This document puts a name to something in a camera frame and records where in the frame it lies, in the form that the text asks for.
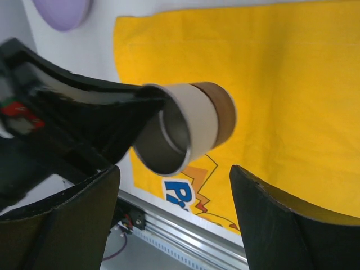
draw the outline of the yellow cloth backdrop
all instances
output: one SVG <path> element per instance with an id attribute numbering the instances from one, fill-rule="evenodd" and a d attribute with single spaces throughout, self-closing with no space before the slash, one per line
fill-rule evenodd
<path id="1" fill-rule="evenodd" d="M 175 179 L 152 174 L 132 153 L 137 187 L 166 198 L 181 195 L 167 181 L 190 183 L 195 198 L 178 198 L 180 207 L 237 232 L 229 171 L 240 164 L 360 217 L 360 2 L 118 18 L 114 58 L 124 83 L 211 81 L 238 108 L 232 138 Z"/>

